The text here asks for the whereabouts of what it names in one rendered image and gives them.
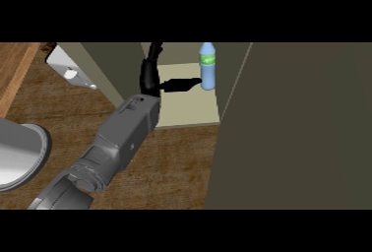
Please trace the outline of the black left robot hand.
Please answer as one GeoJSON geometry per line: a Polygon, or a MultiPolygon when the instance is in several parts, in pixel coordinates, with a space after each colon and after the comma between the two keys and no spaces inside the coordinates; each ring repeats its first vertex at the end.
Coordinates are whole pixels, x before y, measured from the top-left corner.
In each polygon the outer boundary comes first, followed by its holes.
{"type": "Polygon", "coordinates": [[[161,97],[161,91],[167,93],[183,93],[191,91],[192,88],[202,83],[201,78],[170,79],[160,82],[157,61],[161,52],[163,43],[154,42],[149,46],[148,55],[142,60],[139,72],[140,93],[157,97],[161,97]]]}

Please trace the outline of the olive grey open cabinet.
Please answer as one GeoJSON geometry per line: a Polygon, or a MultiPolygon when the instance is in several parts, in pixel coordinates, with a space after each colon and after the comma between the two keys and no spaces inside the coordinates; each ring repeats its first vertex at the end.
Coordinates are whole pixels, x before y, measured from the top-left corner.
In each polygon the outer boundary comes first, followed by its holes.
{"type": "MultiPolygon", "coordinates": [[[[64,42],[70,56],[98,90],[115,105],[140,92],[140,62],[148,54],[146,42],[64,42]]],[[[223,121],[233,90],[248,56],[248,42],[217,42],[216,88],[194,87],[185,93],[161,94],[157,127],[177,128],[217,125],[223,121]]],[[[165,42],[158,57],[160,79],[201,76],[198,42],[165,42]]]]}

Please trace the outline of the blue water bottle green label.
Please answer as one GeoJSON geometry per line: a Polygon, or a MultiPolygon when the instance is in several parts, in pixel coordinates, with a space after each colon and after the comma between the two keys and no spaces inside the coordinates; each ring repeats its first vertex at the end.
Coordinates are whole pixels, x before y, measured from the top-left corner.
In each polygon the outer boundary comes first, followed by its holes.
{"type": "Polygon", "coordinates": [[[205,91],[216,88],[216,47],[204,42],[199,49],[201,87],[205,91]]]}

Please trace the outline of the dark grey cabinet door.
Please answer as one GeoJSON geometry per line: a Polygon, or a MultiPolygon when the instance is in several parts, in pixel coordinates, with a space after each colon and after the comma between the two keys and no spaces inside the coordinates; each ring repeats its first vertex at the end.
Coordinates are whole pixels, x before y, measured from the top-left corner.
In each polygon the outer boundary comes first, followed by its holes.
{"type": "Polygon", "coordinates": [[[205,206],[372,209],[372,43],[253,45],[205,206]]]}

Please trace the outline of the pale grey flat object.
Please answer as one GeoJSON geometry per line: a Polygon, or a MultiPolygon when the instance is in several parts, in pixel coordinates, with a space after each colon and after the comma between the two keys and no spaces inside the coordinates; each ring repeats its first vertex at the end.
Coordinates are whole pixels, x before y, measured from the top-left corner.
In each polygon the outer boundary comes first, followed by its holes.
{"type": "Polygon", "coordinates": [[[59,45],[50,51],[46,57],[46,63],[72,86],[84,87],[93,90],[98,89],[96,84],[92,82],[59,45]]]}

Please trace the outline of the pale wooden board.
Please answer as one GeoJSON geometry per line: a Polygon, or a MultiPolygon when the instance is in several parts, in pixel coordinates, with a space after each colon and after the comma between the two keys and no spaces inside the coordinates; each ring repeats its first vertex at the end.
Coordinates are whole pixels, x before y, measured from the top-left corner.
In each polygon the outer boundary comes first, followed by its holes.
{"type": "Polygon", "coordinates": [[[40,48],[39,42],[0,42],[0,117],[5,117],[40,48]]]}

